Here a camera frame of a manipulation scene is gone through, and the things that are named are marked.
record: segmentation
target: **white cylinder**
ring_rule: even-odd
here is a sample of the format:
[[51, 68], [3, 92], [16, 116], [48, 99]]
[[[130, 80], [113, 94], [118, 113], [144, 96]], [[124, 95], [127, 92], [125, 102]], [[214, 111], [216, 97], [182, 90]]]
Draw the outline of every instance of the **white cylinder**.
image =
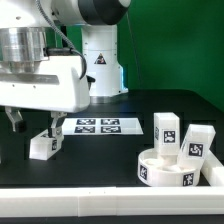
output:
[[96, 79], [90, 95], [112, 97], [127, 92], [123, 68], [117, 61], [117, 26], [84, 26], [82, 38], [88, 75]]

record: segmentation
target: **white block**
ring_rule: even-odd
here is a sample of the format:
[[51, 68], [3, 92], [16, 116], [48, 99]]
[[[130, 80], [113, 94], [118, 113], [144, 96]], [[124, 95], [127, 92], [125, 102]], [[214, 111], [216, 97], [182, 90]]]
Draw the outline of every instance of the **white block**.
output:
[[182, 168], [201, 169], [215, 136], [210, 125], [190, 125], [177, 157]]
[[30, 159], [48, 160], [56, 152], [61, 149], [64, 136], [58, 138], [49, 138], [48, 130], [43, 131], [36, 137], [31, 139], [30, 143]]
[[0, 217], [78, 216], [78, 191], [55, 189], [0, 189]]
[[154, 148], [160, 155], [177, 155], [180, 150], [179, 117], [174, 113], [154, 114]]
[[224, 186], [224, 167], [210, 150], [201, 171], [211, 186]]
[[78, 216], [116, 215], [116, 187], [80, 189]]

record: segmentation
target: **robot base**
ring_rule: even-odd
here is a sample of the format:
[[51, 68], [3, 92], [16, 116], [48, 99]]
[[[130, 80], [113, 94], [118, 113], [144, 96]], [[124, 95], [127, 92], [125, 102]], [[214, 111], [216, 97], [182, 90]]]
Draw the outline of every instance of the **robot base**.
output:
[[128, 91], [121, 93], [119, 95], [116, 96], [91, 96], [90, 97], [90, 102], [92, 104], [104, 104], [104, 103], [113, 103], [113, 102], [117, 102], [120, 100], [126, 100], [128, 99]]
[[64, 136], [61, 134], [57, 137], [50, 138], [48, 130], [43, 131], [31, 139], [30, 159], [48, 160], [61, 149]]

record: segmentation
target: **cable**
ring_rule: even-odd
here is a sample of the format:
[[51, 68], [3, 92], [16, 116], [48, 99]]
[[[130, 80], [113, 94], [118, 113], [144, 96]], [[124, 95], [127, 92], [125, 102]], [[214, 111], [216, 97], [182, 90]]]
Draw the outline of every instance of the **cable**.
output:
[[130, 32], [130, 36], [131, 36], [131, 41], [132, 41], [132, 47], [133, 47], [133, 50], [134, 50], [134, 57], [135, 57], [135, 64], [136, 64], [136, 68], [137, 68], [137, 76], [138, 76], [139, 87], [142, 88], [143, 86], [142, 86], [141, 69], [140, 69], [140, 65], [139, 65], [138, 54], [137, 54], [136, 44], [135, 44], [135, 38], [134, 38], [133, 31], [132, 31], [131, 21], [129, 19], [128, 11], [127, 11], [126, 15], [127, 15], [127, 21], [128, 21], [128, 28], [129, 28], [129, 32]]
[[61, 32], [61, 30], [57, 28], [54, 22], [50, 20], [50, 18], [47, 16], [45, 11], [43, 10], [40, 0], [36, 0], [35, 2], [39, 12], [43, 16], [43, 18], [46, 20], [46, 22], [51, 26], [51, 28], [55, 31], [55, 33], [57, 33], [68, 44], [68, 47], [71, 48], [71, 53], [74, 55], [78, 55], [82, 58], [82, 74], [80, 77], [80, 79], [82, 79], [85, 76], [85, 73], [87, 71], [87, 62], [84, 55], [82, 55], [78, 50], [76, 50], [75, 45]]

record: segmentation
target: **white box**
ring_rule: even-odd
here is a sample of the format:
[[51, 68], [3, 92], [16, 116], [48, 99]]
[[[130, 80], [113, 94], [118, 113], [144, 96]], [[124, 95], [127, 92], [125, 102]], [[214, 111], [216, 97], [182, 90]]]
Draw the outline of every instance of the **white box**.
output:
[[190, 125], [177, 157], [181, 168], [201, 169], [215, 136], [210, 125]]
[[63, 135], [59, 135], [57, 138], [49, 138], [48, 130], [43, 131], [31, 139], [29, 158], [37, 160], [48, 160], [61, 149], [63, 140]]
[[174, 113], [154, 113], [154, 148], [161, 156], [178, 155], [180, 125]]

